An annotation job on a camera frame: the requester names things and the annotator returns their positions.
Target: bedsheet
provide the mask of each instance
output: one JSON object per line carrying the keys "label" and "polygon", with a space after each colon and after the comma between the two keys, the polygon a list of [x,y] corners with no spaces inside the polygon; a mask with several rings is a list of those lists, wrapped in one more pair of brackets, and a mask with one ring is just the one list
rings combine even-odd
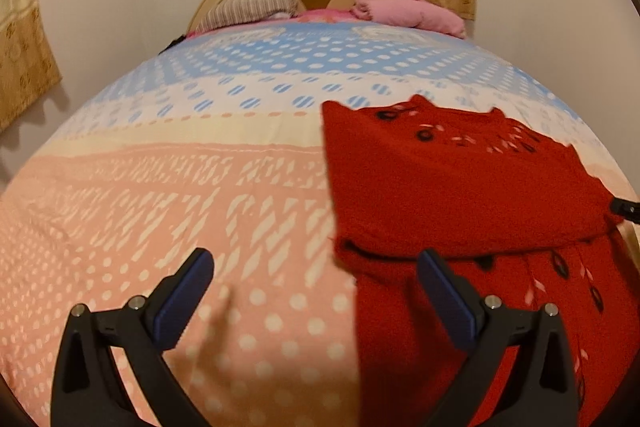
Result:
{"label": "bedsheet", "polygon": [[[635,197],[569,107],[471,42],[299,21],[188,39],[84,104],[2,197],[0,371],[29,414],[49,424],[73,304],[95,311],[148,295],[199,246],[215,257],[214,281],[164,357],[212,425],[356,425],[354,284],[332,261],[319,106],[414,93],[499,107],[572,143],[615,195]],[[116,362],[154,422],[119,350]]]}

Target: silver bolt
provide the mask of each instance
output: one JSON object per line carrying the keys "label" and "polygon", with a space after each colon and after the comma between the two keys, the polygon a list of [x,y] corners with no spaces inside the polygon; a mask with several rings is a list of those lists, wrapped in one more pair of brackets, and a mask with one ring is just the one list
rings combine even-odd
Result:
{"label": "silver bolt", "polygon": [[559,312],[560,310],[558,309],[558,306],[553,304],[553,302],[548,302],[545,304],[545,313],[549,315],[549,317],[555,317],[559,314]]}
{"label": "silver bolt", "polygon": [[76,304],[73,308],[71,308],[71,314],[74,317],[79,317],[84,313],[86,306],[84,304]]}
{"label": "silver bolt", "polygon": [[139,310],[145,305],[146,299],[142,295],[136,295],[129,299],[129,308]]}
{"label": "silver bolt", "polygon": [[484,298],[484,304],[488,308],[495,310],[496,308],[499,308],[500,306],[502,306],[502,299],[500,299],[497,295],[487,295]]}

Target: pillow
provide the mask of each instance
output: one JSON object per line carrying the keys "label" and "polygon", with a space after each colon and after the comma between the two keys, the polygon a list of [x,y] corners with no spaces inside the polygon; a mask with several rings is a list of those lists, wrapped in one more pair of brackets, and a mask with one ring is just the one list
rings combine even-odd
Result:
{"label": "pillow", "polygon": [[205,15],[196,31],[257,22],[280,12],[295,15],[297,9],[297,0],[225,0]]}

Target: pink blanket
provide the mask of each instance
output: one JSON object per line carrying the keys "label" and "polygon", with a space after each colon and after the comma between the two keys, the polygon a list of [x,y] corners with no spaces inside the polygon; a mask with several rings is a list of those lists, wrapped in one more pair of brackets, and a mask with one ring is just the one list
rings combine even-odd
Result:
{"label": "pink blanket", "polygon": [[358,19],[418,28],[464,39],[465,22],[446,8],[425,0],[356,0],[351,8]]}

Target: wall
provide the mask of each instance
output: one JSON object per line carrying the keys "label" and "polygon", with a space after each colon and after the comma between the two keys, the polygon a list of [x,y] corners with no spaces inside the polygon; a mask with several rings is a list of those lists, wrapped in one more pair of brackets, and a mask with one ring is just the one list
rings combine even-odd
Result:
{"label": "wall", "polygon": [[[41,0],[62,85],[0,135],[8,179],[85,100],[184,32],[200,0]],[[630,0],[479,0],[474,39],[589,123],[640,190],[640,18]]]}

